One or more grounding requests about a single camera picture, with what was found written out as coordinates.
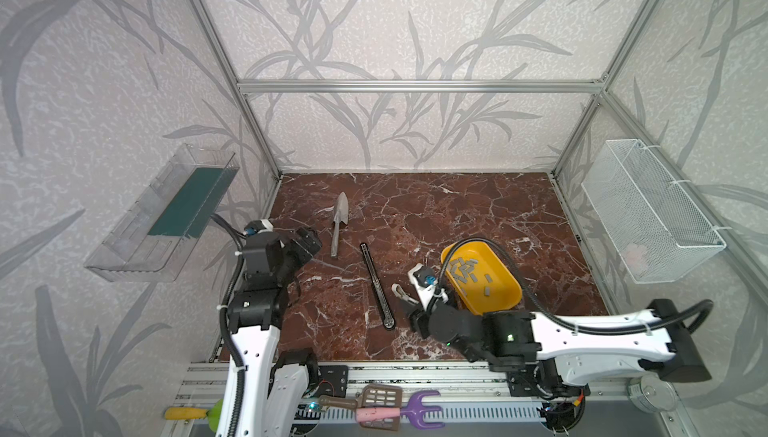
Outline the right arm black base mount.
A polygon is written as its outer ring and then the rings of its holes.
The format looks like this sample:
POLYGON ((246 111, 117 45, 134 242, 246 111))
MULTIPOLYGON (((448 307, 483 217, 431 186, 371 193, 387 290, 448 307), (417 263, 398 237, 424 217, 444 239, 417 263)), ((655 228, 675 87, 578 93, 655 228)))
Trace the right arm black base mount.
POLYGON ((554 359, 526 364, 524 367, 507 372, 506 381, 512 397, 536 397, 544 401, 553 401, 573 400, 580 396, 591 395, 588 385, 566 384, 558 372, 554 359))

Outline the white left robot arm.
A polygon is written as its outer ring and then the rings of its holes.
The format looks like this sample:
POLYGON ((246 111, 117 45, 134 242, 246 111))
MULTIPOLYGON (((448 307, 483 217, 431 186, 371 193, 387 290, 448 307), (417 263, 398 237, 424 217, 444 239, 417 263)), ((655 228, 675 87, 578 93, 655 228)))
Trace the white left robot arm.
POLYGON ((214 434, 288 436, 301 399, 319 383, 319 367, 310 348, 278 354, 277 347, 288 285, 322 243, 310 227, 288 236, 265 222, 233 237, 235 270, 217 306, 230 363, 214 434))

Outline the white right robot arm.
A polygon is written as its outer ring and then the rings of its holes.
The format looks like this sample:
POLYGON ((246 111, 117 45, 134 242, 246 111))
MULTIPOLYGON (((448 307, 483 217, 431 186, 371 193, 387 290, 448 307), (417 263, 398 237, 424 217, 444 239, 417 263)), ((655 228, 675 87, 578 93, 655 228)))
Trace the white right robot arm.
POLYGON ((412 327, 469 362, 483 361, 490 371, 517 380, 528 377, 547 391, 643 372, 664 382, 699 383, 711 374, 692 335, 712 308, 709 299, 683 311, 670 299, 655 299, 624 315, 499 311, 478 316, 439 303, 432 311, 413 311, 412 327))

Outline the clear plastic wall bin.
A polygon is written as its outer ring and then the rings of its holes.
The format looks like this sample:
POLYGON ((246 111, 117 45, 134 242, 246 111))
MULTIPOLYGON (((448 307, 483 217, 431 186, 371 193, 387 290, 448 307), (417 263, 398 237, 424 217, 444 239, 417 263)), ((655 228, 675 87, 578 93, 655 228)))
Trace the clear plastic wall bin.
POLYGON ((112 283, 175 281, 239 169, 231 150, 180 145, 85 268, 112 283))

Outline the grey staple strips pile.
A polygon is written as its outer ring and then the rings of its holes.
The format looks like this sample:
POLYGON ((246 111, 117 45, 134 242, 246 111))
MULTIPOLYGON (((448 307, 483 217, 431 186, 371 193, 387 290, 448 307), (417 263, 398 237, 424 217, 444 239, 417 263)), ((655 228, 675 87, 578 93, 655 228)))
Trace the grey staple strips pile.
POLYGON ((449 263, 448 273, 463 296, 490 296, 493 279, 476 259, 455 258, 449 263))

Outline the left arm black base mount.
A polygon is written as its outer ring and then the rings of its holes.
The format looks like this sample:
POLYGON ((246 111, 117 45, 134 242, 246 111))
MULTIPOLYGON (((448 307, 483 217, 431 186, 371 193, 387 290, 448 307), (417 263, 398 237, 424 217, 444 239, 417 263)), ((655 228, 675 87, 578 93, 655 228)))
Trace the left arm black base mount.
POLYGON ((322 395, 345 398, 349 383, 348 365, 320 364, 314 377, 310 378, 305 398, 317 398, 322 395))

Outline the brown toy spatula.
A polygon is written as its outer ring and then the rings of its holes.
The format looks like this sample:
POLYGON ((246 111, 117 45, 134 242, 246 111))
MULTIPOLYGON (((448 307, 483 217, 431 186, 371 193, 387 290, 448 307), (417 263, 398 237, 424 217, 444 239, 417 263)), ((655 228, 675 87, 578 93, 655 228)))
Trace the brown toy spatula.
POLYGON ((382 431, 397 432, 400 427, 400 417, 395 417, 389 412, 385 417, 377 420, 362 421, 358 415, 361 409, 396 408, 402 406, 403 390, 393 385, 372 383, 366 385, 355 398, 342 398, 322 395, 318 399, 320 408, 327 410, 339 408, 350 410, 354 413, 356 422, 363 428, 382 431))

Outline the beige stapler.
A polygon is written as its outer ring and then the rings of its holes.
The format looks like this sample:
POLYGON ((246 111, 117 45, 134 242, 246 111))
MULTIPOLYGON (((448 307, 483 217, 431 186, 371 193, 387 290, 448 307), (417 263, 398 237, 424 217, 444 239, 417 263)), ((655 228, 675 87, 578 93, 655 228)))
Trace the beige stapler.
POLYGON ((414 299, 411 297, 404 288, 399 283, 394 283, 391 285, 391 290, 393 294, 400 299, 403 302, 406 302, 410 305, 418 305, 420 303, 419 300, 414 299))

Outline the grey toy trowel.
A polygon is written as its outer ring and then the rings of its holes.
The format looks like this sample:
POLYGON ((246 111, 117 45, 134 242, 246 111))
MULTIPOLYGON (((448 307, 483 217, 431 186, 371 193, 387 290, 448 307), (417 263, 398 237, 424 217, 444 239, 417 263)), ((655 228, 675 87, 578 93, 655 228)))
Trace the grey toy trowel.
POLYGON ((333 234, 331 241, 330 256, 338 257, 340 230, 342 225, 347 225, 349 219, 349 202, 345 192, 341 192, 336 200, 333 214, 333 234))

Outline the yellow plastic tray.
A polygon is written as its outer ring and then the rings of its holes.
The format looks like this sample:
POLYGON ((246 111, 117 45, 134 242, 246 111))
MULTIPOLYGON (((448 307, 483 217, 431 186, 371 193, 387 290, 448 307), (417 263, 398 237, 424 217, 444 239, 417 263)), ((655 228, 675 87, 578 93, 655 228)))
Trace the yellow plastic tray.
POLYGON ((520 283, 484 242, 464 244, 453 253, 446 277, 475 315, 510 310, 523 298, 520 283))

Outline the round grey metal disc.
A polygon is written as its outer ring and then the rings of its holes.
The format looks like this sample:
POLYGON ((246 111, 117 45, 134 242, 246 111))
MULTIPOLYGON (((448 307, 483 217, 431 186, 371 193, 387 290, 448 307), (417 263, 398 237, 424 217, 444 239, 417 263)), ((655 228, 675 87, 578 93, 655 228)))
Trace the round grey metal disc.
POLYGON ((653 374, 632 378, 627 393, 629 401, 645 413, 670 412, 678 404, 674 387, 653 374))

